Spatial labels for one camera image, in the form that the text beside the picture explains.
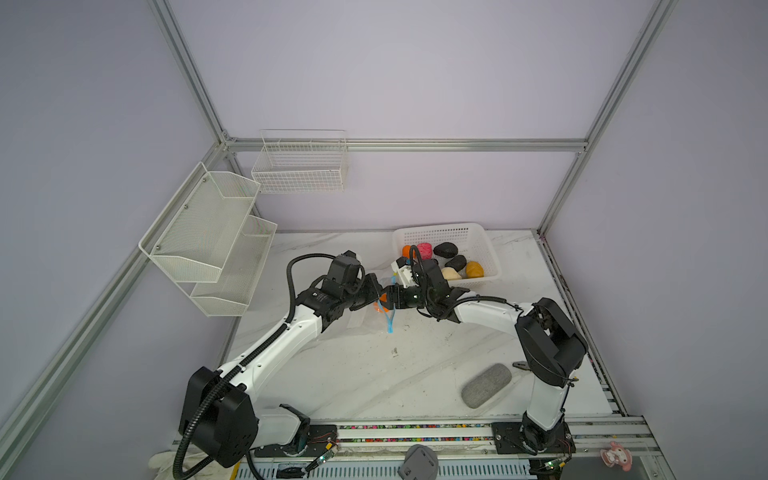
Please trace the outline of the clear zip bag blue zipper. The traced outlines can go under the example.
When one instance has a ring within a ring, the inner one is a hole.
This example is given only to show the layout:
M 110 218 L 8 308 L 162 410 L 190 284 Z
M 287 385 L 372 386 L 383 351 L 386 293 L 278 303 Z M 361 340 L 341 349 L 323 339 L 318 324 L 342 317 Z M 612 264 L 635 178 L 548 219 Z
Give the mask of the clear zip bag blue zipper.
M 395 310 L 377 301 L 350 314 L 347 328 L 355 335 L 392 334 Z

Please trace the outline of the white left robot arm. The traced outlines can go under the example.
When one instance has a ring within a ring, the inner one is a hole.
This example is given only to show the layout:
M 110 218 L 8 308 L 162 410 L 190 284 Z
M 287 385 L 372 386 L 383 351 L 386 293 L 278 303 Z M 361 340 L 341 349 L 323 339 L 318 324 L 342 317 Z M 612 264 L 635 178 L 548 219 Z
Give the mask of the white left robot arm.
M 215 370 L 198 369 L 189 379 L 179 423 L 181 441 L 171 467 L 175 479 L 190 479 L 209 464 L 230 467 L 258 447 L 302 453 L 311 420 L 296 408 L 256 406 L 262 388 L 287 361 L 346 311 L 379 299 L 374 274 L 352 251 L 328 255 L 326 274 L 298 292 L 289 280 L 289 310 L 260 340 Z

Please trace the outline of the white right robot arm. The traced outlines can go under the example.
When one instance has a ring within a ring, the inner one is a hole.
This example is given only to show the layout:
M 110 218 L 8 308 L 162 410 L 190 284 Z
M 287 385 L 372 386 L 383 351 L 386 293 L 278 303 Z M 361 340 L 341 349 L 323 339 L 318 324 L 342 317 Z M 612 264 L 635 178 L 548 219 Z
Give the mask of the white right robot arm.
M 479 325 L 518 340 L 534 380 L 513 444 L 530 454 L 555 446 L 565 434 L 565 404 L 577 382 L 574 372 L 588 353 L 584 336 L 558 303 L 543 297 L 519 304 L 452 286 L 434 259 L 400 257 L 391 268 L 395 283 L 382 289 L 384 308 L 417 309 L 436 321 Z

